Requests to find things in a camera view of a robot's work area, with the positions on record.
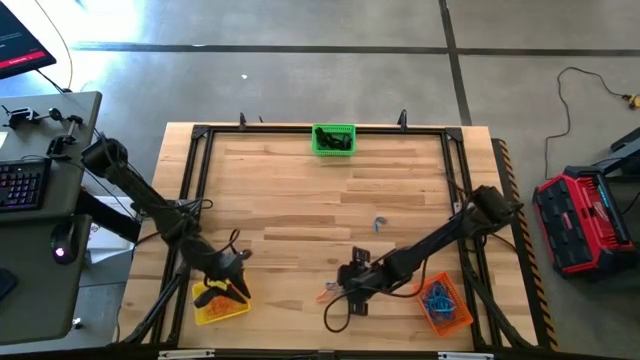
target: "gray floor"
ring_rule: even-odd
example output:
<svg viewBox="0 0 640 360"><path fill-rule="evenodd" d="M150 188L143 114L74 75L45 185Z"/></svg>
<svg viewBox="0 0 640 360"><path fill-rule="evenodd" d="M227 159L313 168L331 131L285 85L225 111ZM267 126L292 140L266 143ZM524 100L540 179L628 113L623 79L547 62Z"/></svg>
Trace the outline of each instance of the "gray floor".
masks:
<svg viewBox="0 0 640 360"><path fill-rule="evenodd" d="M5 1L58 58L45 69L66 85L59 39L33 5ZM438 0L41 0L69 45L133 42L183 45L446 46ZM448 0L458 47L633 49L635 0ZM168 121L460 124L447 55L149 53L74 51L74 91L104 94L100 130L129 148L153 177ZM567 66L601 73L614 91L640 91L637 57L461 56L471 120L509 144L523 198L543 182L543 139L565 129L556 76ZM637 127L640 112L608 95L594 78L563 77L569 136L550 144L551 174L588 164ZM37 74L0 81L0 96L52 93ZM624 206L635 192L616 188ZM640 276L599 284L567 282L551 270L525 207L564 351L640 358ZM631 225L640 211L627 216ZM0 353L71 348L110 341L128 258L83 275L77 314L89 326L65 339L0 347Z"/></svg>

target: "desk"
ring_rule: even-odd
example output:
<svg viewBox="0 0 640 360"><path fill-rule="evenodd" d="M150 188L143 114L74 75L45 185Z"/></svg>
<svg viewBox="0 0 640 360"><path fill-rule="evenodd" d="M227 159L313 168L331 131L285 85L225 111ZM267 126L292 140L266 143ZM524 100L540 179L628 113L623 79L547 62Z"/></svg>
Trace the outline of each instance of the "desk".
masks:
<svg viewBox="0 0 640 360"><path fill-rule="evenodd" d="M94 204L93 197L80 191L81 152L93 137L101 99L99 92L0 99L0 104L10 110L31 107L44 115L49 108L55 107L64 117L77 115L83 119L82 126L74 132L76 143L63 149L76 166L52 163L42 209L0 214L0 267L18 278L16 288L0 302L0 344L61 338L71 328L92 222L86 215L94 215L95 222L103 220L101 216L114 217ZM4 113L0 113L0 123L6 121ZM67 134L69 127L67 121L46 119L39 125L22 123L16 130L0 128L1 132L7 132L0 147L0 160L16 160L25 155L45 156L51 139ZM77 215L73 236L79 239L80 247L77 259L63 266L53 260L51 232L72 214ZM139 226L127 223L127 219L118 218L129 225L130 233L137 234Z"/></svg>
<svg viewBox="0 0 640 360"><path fill-rule="evenodd" d="M193 125L167 125L153 180L154 188L167 198L178 197ZM465 127L463 135L473 186L501 188L488 129ZM415 299L383 295L371 299L368 317L353 316L343 333L325 330L324 305L317 304L315 297L325 281L335 279L337 267L348 263L352 246L369 249L376 257L421 239L451 214L439 140L421 135L358 135L357 147L351 158L318 158L311 152L308 134L215 135L204 195L214 207L202 212L202 235L219 248L232 229L242 231L236 247L251 248L254 253L245 263L252 310L198 327L189 290L179 347L473 348L468 328L439 338ZM199 150L196 164L202 157ZM192 190L197 177L196 171ZM373 230L376 216L388 220L379 233ZM145 224L141 235L152 231ZM499 234L513 241L509 228ZM498 305L525 339L537 343L518 256L491 239L485 252ZM134 329L156 299L166 253L159 238L136 250L120 311L123 334ZM456 244L429 259L428 275L441 271L448 272L464 293ZM190 286L201 280L201 273L192 272ZM410 288L398 291L407 293ZM346 303L338 305L332 309L336 316L330 318L334 327L344 321L344 315L337 314L346 311ZM483 306L478 309L487 338L486 313ZM172 311L168 313L165 330Z"/></svg>

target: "red and black case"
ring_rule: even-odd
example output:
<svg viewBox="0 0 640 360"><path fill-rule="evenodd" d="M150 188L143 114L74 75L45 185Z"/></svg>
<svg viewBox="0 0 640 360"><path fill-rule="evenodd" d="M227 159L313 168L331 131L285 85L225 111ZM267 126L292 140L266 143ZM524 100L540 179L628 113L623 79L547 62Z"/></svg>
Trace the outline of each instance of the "red and black case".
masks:
<svg viewBox="0 0 640 360"><path fill-rule="evenodd" d="M533 205L561 275L604 275L637 263L638 253L599 168L567 166L534 190Z"/></svg>

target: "yellow basket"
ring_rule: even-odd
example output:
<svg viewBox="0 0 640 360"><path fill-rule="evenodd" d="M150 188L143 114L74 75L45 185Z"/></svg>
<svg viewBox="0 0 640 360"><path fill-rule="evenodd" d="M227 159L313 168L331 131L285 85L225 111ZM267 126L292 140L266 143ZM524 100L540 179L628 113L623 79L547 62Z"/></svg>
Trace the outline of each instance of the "yellow basket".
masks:
<svg viewBox="0 0 640 360"><path fill-rule="evenodd" d="M217 286L224 290L227 289L227 286L233 286L222 281L212 281L209 283L209 285ZM193 287L191 288L193 299L197 299L198 296L200 296L200 294L202 294L206 290L207 287L202 282L193 285ZM196 325L210 324L216 321L228 319L249 312L249 310L251 310L251 304L249 303L249 299L245 298L245 300L247 301L246 304L240 304L239 302L233 301L227 297L217 296L213 300L211 300L205 307L198 309L194 306Z"/></svg>

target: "gray desk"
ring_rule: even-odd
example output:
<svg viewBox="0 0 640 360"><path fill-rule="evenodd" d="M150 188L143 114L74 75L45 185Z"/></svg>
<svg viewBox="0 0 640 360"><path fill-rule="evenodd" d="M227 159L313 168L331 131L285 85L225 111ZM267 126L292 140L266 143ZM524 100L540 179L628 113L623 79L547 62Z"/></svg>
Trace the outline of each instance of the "gray desk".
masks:
<svg viewBox="0 0 640 360"><path fill-rule="evenodd" d="M81 151L90 143L102 95L98 92L0 98L9 109L29 106L40 114L51 107L64 116L78 115L83 126L74 134L77 143L65 153L80 164ZM0 113L0 123L6 123ZM8 136L0 147L0 159L20 159L25 155L44 156L51 138L65 134L68 124L50 119L33 126L21 124L16 131L0 128ZM43 209L0 214L0 268L18 278L18 286L0 302L0 344L63 337L71 327L92 218L75 215L74 236L80 240L76 261L58 265L51 253L51 231L71 214L76 214L83 171L69 164L53 163Z"/></svg>

